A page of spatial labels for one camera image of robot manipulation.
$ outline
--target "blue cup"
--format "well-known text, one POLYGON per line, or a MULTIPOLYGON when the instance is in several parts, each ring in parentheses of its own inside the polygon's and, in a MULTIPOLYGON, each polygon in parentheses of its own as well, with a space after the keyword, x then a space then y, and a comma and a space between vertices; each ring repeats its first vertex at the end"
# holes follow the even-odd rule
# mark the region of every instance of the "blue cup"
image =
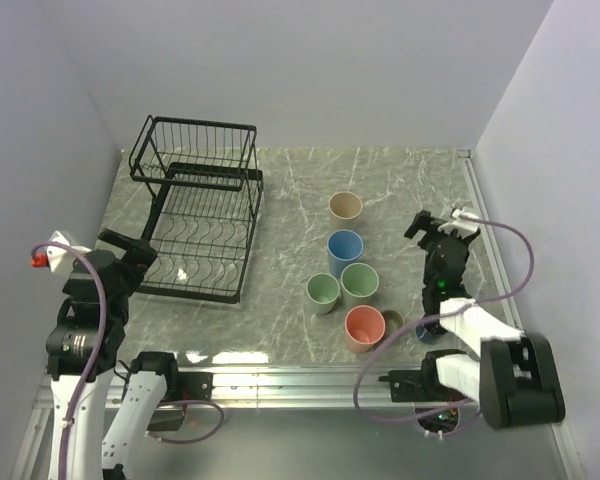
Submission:
POLYGON ((342 270, 360 258, 362 255, 362 238, 351 230, 337 230, 331 234, 327 241, 329 253, 329 273, 340 279, 342 270))
POLYGON ((427 345, 434 345, 438 343, 441 338, 441 335, 430 334, 429 331, 422 325, 418 325, 416 327, 416 336, 418 337, 418 340, 420 340, 422 343, 426 343, 427 345))

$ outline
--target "pale green cup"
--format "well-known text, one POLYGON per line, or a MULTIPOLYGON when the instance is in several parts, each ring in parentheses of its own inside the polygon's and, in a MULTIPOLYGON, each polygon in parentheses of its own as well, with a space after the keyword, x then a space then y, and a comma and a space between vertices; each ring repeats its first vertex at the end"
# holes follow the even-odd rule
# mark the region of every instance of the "pale green cup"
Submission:
POLYGON ((317 273, 307 282, 311 311, 316 315, 329 313, 340 296, 340 285, 328 273, 317 273))
POLYGON ((358 305, 371 305, 371 297, 378 291, 378 273, 366 263, 352 263, 340 276, 342 299, 347 311, 358 305))

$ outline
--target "gray marble surface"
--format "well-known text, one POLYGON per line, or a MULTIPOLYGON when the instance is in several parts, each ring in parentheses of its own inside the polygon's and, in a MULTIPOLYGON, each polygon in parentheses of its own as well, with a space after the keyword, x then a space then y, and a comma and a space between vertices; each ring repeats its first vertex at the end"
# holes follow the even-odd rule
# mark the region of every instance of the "gray marble surface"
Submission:
MULTIPOLYGON (((129 178, 123 159, 103 227, 139 236, 150 195, 129 178)), ((379 273, 374 305, 422 315, 420 290, 424 252, 403 237, 413 215, 426 208, 446 215, 453 205, 472 206, 455 150, 404 148, 259 148, 264 203, 238 305, 135 294, 120 358, 142 350, 171 351, 181 365, 269 363, 351 364, 367 354, 344 348, 341 304, 325 316, 309 313, 305 284, 328 271, 328 199, 350 190, 364 202, 357 230, 365 241, 361 261, 379 273)), ((482 239, 474 242, 465 284, 474 296, 496 294, 482 239)), ((504 318, 500 304, 486 307, 504 318)), ((435 348, 461 346, 447 335, 435 348)), ((414 334, 383 357, 387 363, 419 362, 431 346, 414 334)))

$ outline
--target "black wire dish rack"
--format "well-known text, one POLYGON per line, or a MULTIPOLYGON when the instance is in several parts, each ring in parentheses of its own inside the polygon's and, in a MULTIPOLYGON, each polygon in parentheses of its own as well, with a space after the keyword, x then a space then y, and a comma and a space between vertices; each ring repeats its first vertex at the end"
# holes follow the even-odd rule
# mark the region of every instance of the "black wire dish rack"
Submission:
POLYGON ((263 191, 256 127, 149 116, 129 155, 152 196, 142 293, 238 303, 263 191))

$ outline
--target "pink cup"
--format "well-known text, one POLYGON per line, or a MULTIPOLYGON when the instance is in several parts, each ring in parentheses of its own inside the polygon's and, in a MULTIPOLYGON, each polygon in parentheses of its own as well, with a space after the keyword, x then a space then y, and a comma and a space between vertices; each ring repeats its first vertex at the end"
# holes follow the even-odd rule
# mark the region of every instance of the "pink cup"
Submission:
POLYGON ((382 340, 386 324, 382 314, 369 305, 359 305, 347 313, 344 320, 344 342, 353 353, 369 350, 382 340))

